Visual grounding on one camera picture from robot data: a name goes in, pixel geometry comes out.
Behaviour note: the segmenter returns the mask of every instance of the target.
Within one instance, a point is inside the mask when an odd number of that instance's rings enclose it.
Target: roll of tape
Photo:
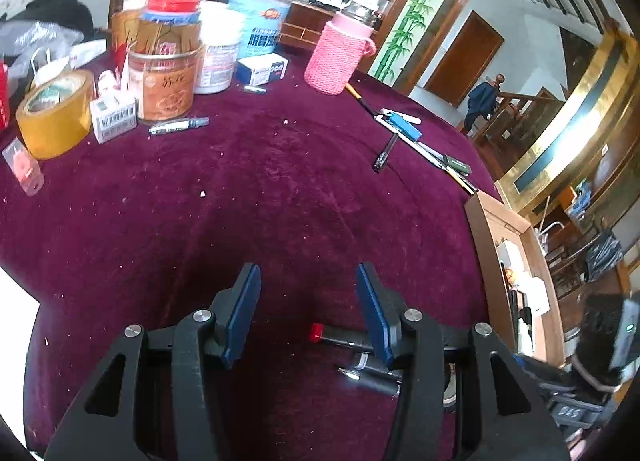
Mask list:
[[[74,148],[91,130],[90,102],[94,75],[74,71],[35,89],[16,114],[24,143],[36,159],[48,159]]]

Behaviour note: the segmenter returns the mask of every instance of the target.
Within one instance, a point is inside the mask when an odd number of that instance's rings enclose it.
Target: gold frame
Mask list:
[[[585,120],[591,123],[587,131],[582,134],[576,132],[571,145],[564,145],[566,153],[557,153],[538,176],[523,191],[516,187],[516,181],[533,163],[556,141],[563,133],[569,122],[577,114],[578,109],[600,78],[616,42],[624,44],[622,55],[618,59],[612,75],[604,91],[597,99],[595,106]],[[566,101],[556,117],[549,123],[538,140],[511,168],[505,176],[496,183],[496,187],[505,204],[530,220],[536,219],[533,210],[550,196],[561,184],[567,180],[577,180],[572,177],[577,174],[585,160],[594,152],[599,151],[604,139],[616,125],[618,118],[628,115],[629,103],[625,97],[632,86],[636,72],[640,66],[640,51],[638,42],[631,36],[619,31],[607,31],[600,47],[587,68],[575,91]]]

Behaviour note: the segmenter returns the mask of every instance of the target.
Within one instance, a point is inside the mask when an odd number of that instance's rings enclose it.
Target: silver pen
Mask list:
[[[162,134],[169,134],[171,132],[180,132],[182,130],[188,130],[190,128],[207,126],[208,124],[209,118],[190,118],[188,120],[163,121],[162,123],[156,123],[149,129],[149,136],[161,136]]]

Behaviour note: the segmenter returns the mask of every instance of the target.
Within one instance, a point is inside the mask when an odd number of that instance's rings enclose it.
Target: silver screw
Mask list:
[[[414,308],[409,308],[404,312],[404,318],[409,322],[419,322],[422,320],[422,312]]]
[[[489,336],[493,331],[492,327],[486,322],[478,322],[476,324],[476,333],[482,336]]]
[[[131,324],[124,330],[124,335],[127,338],[133,338],[134,336],[138,336],[140,333],[142,333],[142,327],[138,324]]]
[[[210,318],[211,318],[211,311],[209,311],[208,309],[198,309],[193,314],[193,319],[196,320],[196,322],[206,322]]]

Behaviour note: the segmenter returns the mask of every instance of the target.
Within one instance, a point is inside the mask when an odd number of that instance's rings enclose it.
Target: person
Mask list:
[[[495,80],[484,82],[469,93],[469,107],[465,118],[465,128],[463,134],[468,134],[473,127],[478,116],[482,116],[485,120],[494,113],[495,101],[500,93],[500,84],[504,83],[504,76],[497,75]]]

